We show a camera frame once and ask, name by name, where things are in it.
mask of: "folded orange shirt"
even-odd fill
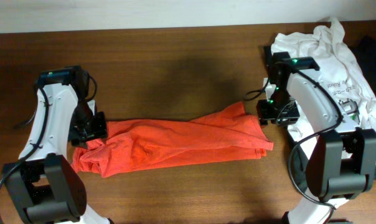
[[[114,174],[163,167],[259,159],[272,150],[258,123],[243,103],[189,122],[134,119],[109,121],[106,143],[77,147],[73,169]]]

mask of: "orange t-shirt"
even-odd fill
[[[192,121],[134,119],[109,121],[106,143],[87,142],[76,148],[73,169],[109,177],[163,167],[259,159],[273,143],[261,131],[256,116],[243,103]]]

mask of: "wood grain surface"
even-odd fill
[[[27,141],[30,128],[12,126],[32,115],[32,84],[40,71],[81,65],[97,80],[98,108],[109,120],[190,120],[220,111],[260,88],[266,77],[262,47],[277,33],[310,33],[317,25],[0,34],[0,171],[4,163],[17,159]],[[343,25],[347,45],[355,45],[364,35],[376,38],[376,21]],[[245,106],[248,113],[256,113],[255,101]],[[273,125],[264,133],[275,148],[260,160],[107,179],[90,173],[79,176],[88,203],[115,223],[265,223],[279,219],[301,196],[286,170],[286,133]],[[6,223],[21,222],[5,189],[0,208]],[[334,217],[376,223],[376,182]]]

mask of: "white cloth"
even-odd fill
[[[313,57],[321,68],[332,96],[338,101],[351,99],[359,107],[361,128],[373,128],[376,131],[376,97],[362,75],[354,54],[343,43],[344,29],[337,19],[332,19],[331,28],[317,26],[313,34],[278,34],[272,52],[289,52],[291,57]],[[314,133],[303,111],[299,108],[300,118],[288,131],[295,141]],[[311,154],[316,144],[315,138],[302,144]]]

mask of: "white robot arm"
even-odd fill
[[[306,168],[308,189],[306,193],[301,192],[292,179],[304,198],[296,208],[285,213],[283,223],[328,222],[338,206],[372,187],[376,132],[360,129],[348,117],[344,108],[331,97],[313,58],[290,58],[287,52],[274,53],[272,57],[270,54],[269,51],[268,78],[274,86],[266,91],[268,99],[258,102],[260,123],[271,121],[281,126],[295,123],[299,114],[292,105],[297,102],[315,132],[293,147],[288,162],[290,174],[293,151],[305,140],[318,136]],[[345,157],[348,154],[343,156],[343,151],[352,155]]]
[[[112,223],[87,205],[84,184],[66,160],[68,141],[81,146],[107,137],[103,112],[87,103],[90,78],[96,86],[80,66],[40,74],[31,135],[19,160],[4,165],[0,184],[24,223]],[[43,178],[49,184],[34,184]]]

